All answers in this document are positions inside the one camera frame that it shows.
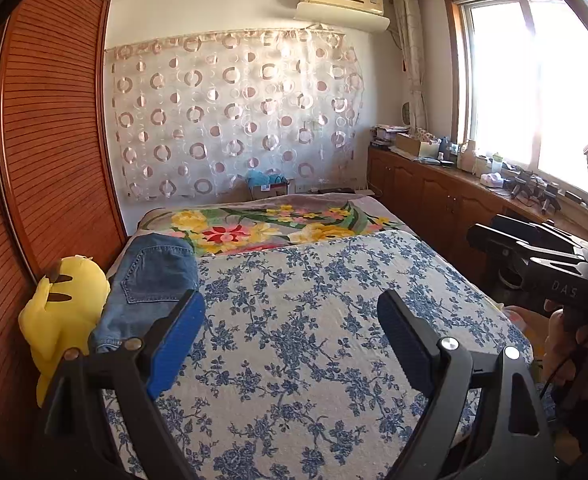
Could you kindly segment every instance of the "cardboard box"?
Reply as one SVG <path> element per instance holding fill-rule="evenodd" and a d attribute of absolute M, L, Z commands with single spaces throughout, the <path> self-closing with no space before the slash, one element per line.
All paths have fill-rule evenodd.
<path fill-rule="evenodd" d="M 398 134 L 394 139 L 394 144 L 404 152 L 411 153 L 411 155 L 415 156 L 437 158 L 439 154 L 440 143 L 438 142 L 421 142 L 411 137 Z"/>
<path fill-rule="evenodd" d="M 259 200 L 261 198 L 273 198 L 275 196 L 291 195 L 296 193 L 296 184 L 293 178 L 280 184 L 270 184 L 267 186 L 254 186 L 250 189 L 251 199 Z"/>

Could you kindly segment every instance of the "bottle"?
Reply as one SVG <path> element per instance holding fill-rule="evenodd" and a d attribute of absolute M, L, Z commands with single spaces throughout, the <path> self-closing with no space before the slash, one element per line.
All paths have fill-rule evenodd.
<path fill-rule="evenodd" d="M 475 149 L 476 141 L 472 139 L 468 140 L 461 155 L 458 156 L 458 168 L 467 173 L 473 173 L 474 162 L 476 161 L 476 154 L 474 153 Z"/>
<path fill-rule="evenodd" d="M 491 155 L 491 173 L 500 173 L 502 169 L 502 157 L 498 153 Z"/>

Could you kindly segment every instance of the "wooden wardrobe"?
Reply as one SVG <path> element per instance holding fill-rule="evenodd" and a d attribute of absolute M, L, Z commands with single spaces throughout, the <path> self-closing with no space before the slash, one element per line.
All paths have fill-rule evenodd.
<path fill-rule="evenodd" d="M 23 0 L 0 30 L 0 452 L 21 463 L 37 370 L 17 316 L 63 256 L 106 269 L 126 239 L 108 164 L 110 0 Z"/>

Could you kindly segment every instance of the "floral quilt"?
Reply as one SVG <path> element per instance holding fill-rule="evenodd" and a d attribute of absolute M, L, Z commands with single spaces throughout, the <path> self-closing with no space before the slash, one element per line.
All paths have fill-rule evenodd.
<path fill-rule="evenodd" d="M 384 290 L 470 350 L 510 344 L 531 361 L 519 330 L 407 232 L 201 258 L 199 274 L 206 322 L 157 406 L 207 480 L 384 477 L 426 405 L 378 324 Z M 143 476 L 117 399 L 105 402 L 125 468 Z M 477 402 L 471 392 L 459 434 Z"/>
<path fill-rule="evenodd" d="M 160 211 L 148 214 L 139 229 L 184 237 L 196 256 L 204 256 L 335 240 L 405 225 L 391 216 L 368 214 L 350 201 L 324 208 L 269 205 Z"/>

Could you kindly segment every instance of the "blue floral bedspread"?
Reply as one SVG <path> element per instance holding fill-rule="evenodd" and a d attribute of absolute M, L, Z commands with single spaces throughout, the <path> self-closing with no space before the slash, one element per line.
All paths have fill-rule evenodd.
<path fill-rule="evenodd" d="M 524 336 L 426 244 L 401 231 L 199 260 L 207 321 L 157 405 L 205 479 L 382 479 L 426 404 L 376 318 L 395 289 L 471 350 Z M 118 404 L 125 467 L 143 476 Z M 471 392 L 459 434 L 473 421 Z"/>

